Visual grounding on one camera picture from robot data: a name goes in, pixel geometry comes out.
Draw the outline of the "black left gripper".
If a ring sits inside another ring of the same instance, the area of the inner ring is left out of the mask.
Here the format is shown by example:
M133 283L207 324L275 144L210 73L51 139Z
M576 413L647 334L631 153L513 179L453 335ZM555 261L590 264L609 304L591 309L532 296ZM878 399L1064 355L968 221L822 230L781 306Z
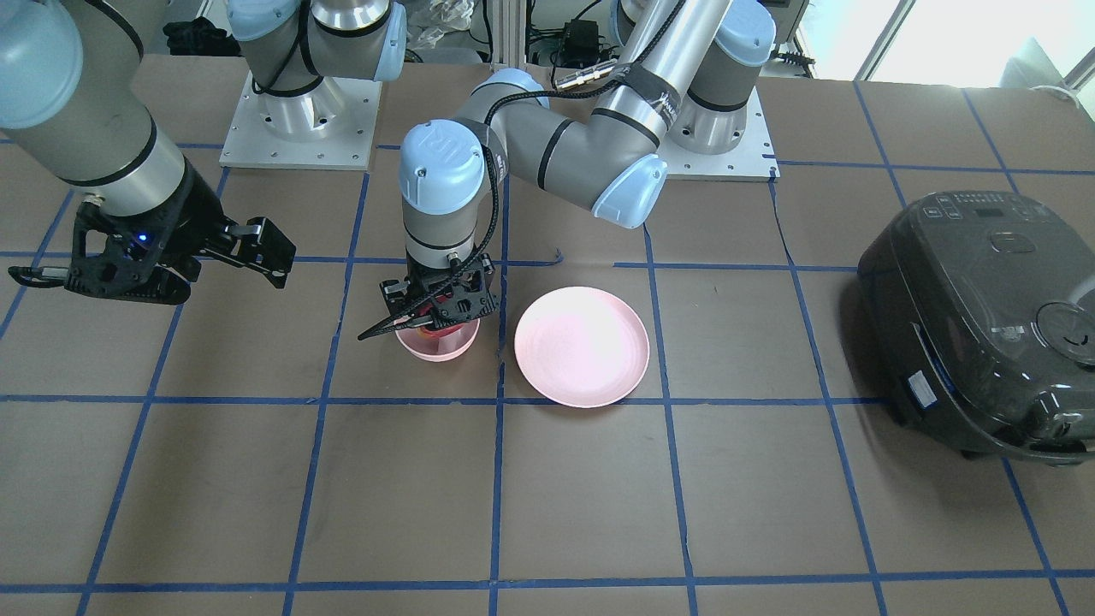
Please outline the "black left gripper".
M428 340L440 340L496 312L498 297L489 289L495 265L489 257L479 257L465 274L446 284L456 269L456 265L449 269L433 269L411 260L403 280L381 281L388 319L359 333L357 339L364 341L387 333L410 330Z

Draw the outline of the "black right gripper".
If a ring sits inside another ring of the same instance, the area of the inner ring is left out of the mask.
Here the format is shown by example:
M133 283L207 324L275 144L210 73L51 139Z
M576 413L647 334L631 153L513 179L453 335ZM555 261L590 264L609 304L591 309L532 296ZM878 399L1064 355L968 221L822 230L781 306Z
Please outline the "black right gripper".
M234 224L199 172L187 167L168 200L138 216L107 216L85 200L74 218L69 268L10 266L9 276L30 288L180 305L201 272L203 253L256 270L284 289L296 258L293 242L266 217Z

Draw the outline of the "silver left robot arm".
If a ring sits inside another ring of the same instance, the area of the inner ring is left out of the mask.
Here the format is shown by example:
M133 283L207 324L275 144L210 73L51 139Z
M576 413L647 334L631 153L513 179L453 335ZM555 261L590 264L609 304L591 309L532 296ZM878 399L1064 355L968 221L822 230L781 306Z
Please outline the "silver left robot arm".
M508 176L621 228L641 226L665 183L726 175L751 138L756 81L777 46L759 1L642 1L603 85L545 90L506 68L451 118L400 146L407 274L380 284L388 316L364 338L449 332L497 309L488 243Z

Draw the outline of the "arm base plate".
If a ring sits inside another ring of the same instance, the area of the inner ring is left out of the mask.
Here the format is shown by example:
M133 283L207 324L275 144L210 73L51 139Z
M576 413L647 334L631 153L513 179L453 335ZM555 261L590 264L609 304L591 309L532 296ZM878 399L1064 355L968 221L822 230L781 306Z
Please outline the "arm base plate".
M684 100L657 155L675 181L777 181L779 161L756 89L736 111Z
M381 83L326 78L293 98L258 94L249 77L224 138L228 168L370 167Z

